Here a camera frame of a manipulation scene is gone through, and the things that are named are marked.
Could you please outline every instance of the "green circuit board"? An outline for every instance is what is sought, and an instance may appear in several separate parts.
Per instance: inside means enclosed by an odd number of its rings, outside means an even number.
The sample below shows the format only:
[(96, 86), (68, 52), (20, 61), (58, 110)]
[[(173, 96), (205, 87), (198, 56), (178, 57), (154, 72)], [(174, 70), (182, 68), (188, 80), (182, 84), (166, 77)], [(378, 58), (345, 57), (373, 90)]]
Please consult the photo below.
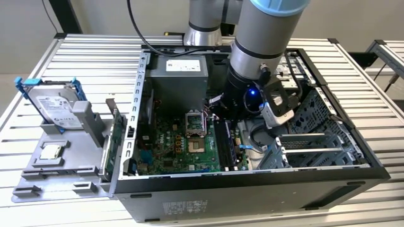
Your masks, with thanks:
[[(238, 138), (241, 141), (238, 132), (230, 131), (230, 133), (233, 138)], [(186, 138), (184, 119), (157, 118), (153, 149), (141, 152), (148, 156), (149, 162), (148, 165), (142, 165), (137, 169), (140, 175), (213, 173), (221, 171), (213, 120), (209, 118), (206, 119), (206, 135), (204, 138), (198, 136)], [(240, 157), (237, 169), (248, 169), (245, 152), (238, 152), (237, 157)]]
[(118, 146), (121, 143), (121, 136), (122, 136), (122, 117), (120, 115), (120, 112), (117, 109), (114, 109), (113, 113), (113, 122), (110, 126), (110, 135), (108, 137), (108, 143), (106, 143), (106, 151), (104, 152), (102, 156), (105, 155), (105, 170), (108, 174), (112, 174), (113, 172), (113, 166), (114, 166), (114, 158), (116, 153), (118, 151)]
[(200, 115), (190, 115), (188, 116), (188, 129), (202, 129), (201, 125), (201, 116)]

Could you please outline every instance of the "hard drive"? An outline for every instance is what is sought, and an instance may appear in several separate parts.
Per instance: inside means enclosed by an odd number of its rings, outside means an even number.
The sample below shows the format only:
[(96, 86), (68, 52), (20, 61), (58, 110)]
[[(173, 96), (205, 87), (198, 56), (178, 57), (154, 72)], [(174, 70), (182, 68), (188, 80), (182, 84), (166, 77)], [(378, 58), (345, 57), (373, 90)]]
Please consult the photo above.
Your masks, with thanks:
[(22, 84), (20, 83), (20, 86), (22, 91), (16, 81), (16, 87), (36, 107), (45, 123), (56, 124), (66, 130), (82, 129), (81, 123), (70, 111), (76, 101), (86, 100), (76, 79), (72, 81), (28, 79)]

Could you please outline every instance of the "white label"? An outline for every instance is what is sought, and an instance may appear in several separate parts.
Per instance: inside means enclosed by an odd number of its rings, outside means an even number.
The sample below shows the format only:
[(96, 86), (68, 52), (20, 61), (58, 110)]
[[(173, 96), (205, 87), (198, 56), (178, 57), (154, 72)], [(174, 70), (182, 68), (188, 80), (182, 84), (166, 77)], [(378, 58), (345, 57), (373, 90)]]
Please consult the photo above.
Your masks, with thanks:
[(65, 129), (82, 128), (78, 118), (70, 112), (70, 104), (65, 98), (60, 96), (37, 96), (36, 99), (56, 125)]
[(202, 213), (206, 210), (208, 200), (164, 202), (165, 215), (184, 214), (184, 213)]
[(165, 71), (166, 72), (176, 72), (176, 71), (200, 72), (201, 71), (200, 60), (168, 60)]
[(40, 159), (54, 159), (60, 151), (60, 145), (48, 144), (45, 145), (41, 153)]

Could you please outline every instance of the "label sticker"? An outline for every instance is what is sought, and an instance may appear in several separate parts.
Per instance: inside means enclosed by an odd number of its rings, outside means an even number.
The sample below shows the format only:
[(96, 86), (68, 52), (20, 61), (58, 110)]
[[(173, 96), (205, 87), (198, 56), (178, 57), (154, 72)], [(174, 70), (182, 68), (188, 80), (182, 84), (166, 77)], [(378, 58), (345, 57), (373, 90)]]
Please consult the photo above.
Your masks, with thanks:
[(208, 200), (164, 202), (162, 207), (165, 215), (202, 213), (208, 207)]
[(36, 99), (56, 125), (65, 129), (82, 128), (78, 118), (70, 112), (70, 104), (65, 98), (60, 96), (37, 96)]
[(192, 72), (200, 72), (201, 71), (201, 65), (200, 60), (168, 60), (166, 61), (166, 72), (174, 72), (174, 71), (192, 71)]

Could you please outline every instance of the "motherboard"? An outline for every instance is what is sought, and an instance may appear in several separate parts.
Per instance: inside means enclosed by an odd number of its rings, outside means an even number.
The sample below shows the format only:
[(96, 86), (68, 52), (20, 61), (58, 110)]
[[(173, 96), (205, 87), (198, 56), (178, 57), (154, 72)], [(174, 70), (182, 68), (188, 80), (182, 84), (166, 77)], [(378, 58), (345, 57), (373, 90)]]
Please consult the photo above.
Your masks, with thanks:
[[(141, 145), (140, 175), (165, 175), (188, 173), (214, 173), (225, 168), (220, 165), (213, 118), (197, 114), (185, 118), (156, 118), (156, 140), (150, 146)], [(238, 129), (229, 131), (236, 150), (237, 170), (246, 170), (245, 151), (238, 148), (241, 136)]]

